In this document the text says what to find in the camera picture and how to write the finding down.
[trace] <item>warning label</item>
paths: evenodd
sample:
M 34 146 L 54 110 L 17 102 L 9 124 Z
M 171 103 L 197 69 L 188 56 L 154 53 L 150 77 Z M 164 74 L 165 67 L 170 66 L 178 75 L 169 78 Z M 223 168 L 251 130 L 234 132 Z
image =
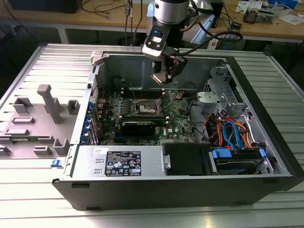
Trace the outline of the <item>warning label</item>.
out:
M 105 175 L 107 177 L 140 176 L 141 166 L 140 151 L 108 151 Z

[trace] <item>side panel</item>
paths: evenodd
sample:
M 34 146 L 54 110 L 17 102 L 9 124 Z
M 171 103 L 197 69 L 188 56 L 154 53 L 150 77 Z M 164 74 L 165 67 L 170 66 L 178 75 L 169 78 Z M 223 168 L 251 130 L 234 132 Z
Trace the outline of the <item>side panel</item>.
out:
M 228 63 L 232 71 L 234 72 L 240 87 L 243 89 L 244 94 L 246 95 L 250 105 L 252 106 L 253 110 L 257 114 L 261 125 L 265 129 L 267 135 L 269 136 L 272 144 L 274 145 L 275 149 L 280 155 L 280 158 L 283 160 L 285 166 L 287 167 L 288 171 L 295 176 L 296 178 L 293 179 L 288 185 L 286 185 L 281 190 L 289 190 L 294 186 L 298 185 L 304 180 L 304 171 L 301 165 L 296 160 L 294 154 L 291 152 L 290 148 L 288 147 L 287 143 L 285 142 L 284 138 L 280 134 L 279 130 L 277 129 L 276 125 L 274 124 L 273 120 L 267 113 L 266 109 L 264 108 L 263 104 L 261 103 L 259 97 L 255 93 L 254 89 L 252 88 L 251 84 L 247 80 L 246 76 L 244 75 L 242 69 L 236 62 L 235 58 L 228 57 Z
M 289 178 L 61 182 L 54 187 L 77 210 L 251 205 Z

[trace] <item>small circuit board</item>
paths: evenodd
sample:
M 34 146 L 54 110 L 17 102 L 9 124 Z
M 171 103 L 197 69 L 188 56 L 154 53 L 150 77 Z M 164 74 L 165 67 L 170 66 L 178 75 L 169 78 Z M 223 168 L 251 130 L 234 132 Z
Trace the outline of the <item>small circuit board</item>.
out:
M 168 90 L 156 99 L 132 99 L 113 93 L 103 99 L 97 110 L 100 145 L 195 142 L 187 116 L 187 98 L 177 99 L 176 95 Z

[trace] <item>metal bracket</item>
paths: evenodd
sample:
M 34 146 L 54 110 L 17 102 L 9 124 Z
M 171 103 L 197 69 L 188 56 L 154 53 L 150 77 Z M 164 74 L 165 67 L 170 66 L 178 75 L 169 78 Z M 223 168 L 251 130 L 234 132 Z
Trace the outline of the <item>metal bracket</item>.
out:
M 171 163 L 170 163 L 170 155 L 165 154 L 163 156 L 163 166 L 165 167 L 165 169 L 170 169 L 171 168 Z

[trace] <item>black computer case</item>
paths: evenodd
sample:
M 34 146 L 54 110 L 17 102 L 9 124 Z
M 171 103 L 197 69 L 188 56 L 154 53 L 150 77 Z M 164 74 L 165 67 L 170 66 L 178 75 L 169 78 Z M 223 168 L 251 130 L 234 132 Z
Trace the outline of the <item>black computer case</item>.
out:
M 82 0 L 8 0 L 14 10 L 76 13 Z

